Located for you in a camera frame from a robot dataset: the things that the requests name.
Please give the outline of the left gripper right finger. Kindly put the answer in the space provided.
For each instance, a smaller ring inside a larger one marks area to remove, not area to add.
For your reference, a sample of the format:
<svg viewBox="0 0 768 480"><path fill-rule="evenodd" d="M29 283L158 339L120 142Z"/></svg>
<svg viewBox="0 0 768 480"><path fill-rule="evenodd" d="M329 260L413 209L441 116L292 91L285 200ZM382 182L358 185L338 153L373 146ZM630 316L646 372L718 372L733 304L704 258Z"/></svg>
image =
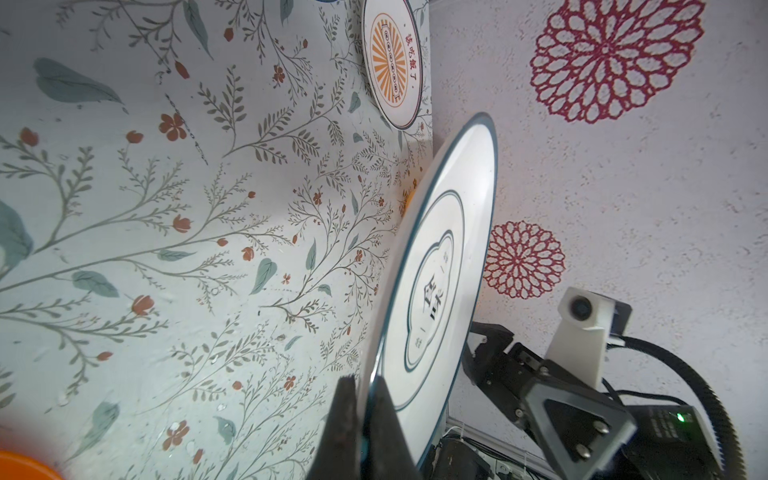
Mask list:
<svg viewBox="0 0 768 480"><path fill-rule="evenodd" d="M377 376L366 403L363 440L367 445L362 460L363 479L422 479L410 454L388 385Z"/></svg>

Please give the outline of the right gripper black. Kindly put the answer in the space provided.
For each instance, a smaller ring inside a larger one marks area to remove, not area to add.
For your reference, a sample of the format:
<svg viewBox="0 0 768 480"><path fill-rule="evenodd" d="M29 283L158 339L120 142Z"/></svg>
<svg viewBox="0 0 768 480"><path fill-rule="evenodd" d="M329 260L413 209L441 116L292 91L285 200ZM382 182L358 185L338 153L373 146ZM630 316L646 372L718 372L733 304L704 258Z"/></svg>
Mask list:
<svg viewBox="0 0 768 480"><path fill-rule="evenodd" d="M465 346L471 382L542 450L562 479L622 479L621 450L637 431L629 411L557 363L539 357L506 327L473 323Z"/></svg>

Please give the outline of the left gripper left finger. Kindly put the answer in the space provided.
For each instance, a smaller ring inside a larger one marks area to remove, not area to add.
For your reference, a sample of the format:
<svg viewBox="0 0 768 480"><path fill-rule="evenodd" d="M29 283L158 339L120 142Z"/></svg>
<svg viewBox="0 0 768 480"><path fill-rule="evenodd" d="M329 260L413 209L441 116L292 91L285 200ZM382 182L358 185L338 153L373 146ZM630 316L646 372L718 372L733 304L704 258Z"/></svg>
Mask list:
<svg viewBox="0 0 768 480"><path fill-rule="evenodd" d="M315 458L307 473L308 480L354 480L359 477L358 420L355 379L341 377L336 384Z"/></svg>

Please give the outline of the white flower outline plate front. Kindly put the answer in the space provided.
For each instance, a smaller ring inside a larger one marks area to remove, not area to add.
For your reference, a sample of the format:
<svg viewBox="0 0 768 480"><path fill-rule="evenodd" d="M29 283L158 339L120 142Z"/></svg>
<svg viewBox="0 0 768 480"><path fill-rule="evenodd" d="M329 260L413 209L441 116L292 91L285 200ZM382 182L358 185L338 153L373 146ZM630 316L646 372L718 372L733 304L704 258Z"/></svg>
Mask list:
<svg viewBox="0 0 768 480"><path fill-rule="evenodd" d="M368 424L386 386L415 465L428 454L472 324L497 173L495 125L480 112L443 143L415 188L382 277L357 412Z"/></svg>

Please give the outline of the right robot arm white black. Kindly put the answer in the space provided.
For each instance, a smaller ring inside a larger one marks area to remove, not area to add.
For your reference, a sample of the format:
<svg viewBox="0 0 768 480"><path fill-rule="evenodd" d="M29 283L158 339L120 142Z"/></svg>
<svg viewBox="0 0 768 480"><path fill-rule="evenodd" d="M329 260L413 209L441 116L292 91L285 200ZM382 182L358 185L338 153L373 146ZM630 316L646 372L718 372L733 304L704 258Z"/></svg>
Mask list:
<svg viewBox="0 0 768 480"><path fill-rule="evenodd" d="M498 324L475 323L483 337L465 347L465 373L542 451L561 479L744 479L736 429L719 397L690 365L645 340L611 334L607 347L655 358L676 373L704 409L670 396L627 405L604 379L590 387L545 360Z"/></svg>

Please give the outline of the orange plastic plate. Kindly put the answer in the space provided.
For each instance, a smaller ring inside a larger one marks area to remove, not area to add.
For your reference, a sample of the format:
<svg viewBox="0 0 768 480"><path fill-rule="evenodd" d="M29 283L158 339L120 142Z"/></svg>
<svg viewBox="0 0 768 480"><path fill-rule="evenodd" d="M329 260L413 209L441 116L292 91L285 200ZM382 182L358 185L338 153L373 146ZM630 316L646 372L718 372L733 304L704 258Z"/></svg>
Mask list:
<svg viewBox="0 0 768 480"><path fill-rule="evenodd" d="M50 467L26 456L0 452L0 480L62 480Z"/></svg>

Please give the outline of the orange sunburst plate right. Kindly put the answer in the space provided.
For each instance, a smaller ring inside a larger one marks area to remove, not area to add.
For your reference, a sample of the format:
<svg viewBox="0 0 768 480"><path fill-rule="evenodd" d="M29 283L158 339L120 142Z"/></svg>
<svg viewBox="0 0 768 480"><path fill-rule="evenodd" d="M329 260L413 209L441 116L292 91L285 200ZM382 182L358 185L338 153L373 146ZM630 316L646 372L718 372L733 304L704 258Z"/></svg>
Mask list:
<svg viewBox="0 0 768 480"><path fill-rule="evenodd" d="M398 130L418 117L424 84L421 42L406 0L367 0L362 10L367 77L379 110Z"/></svg>

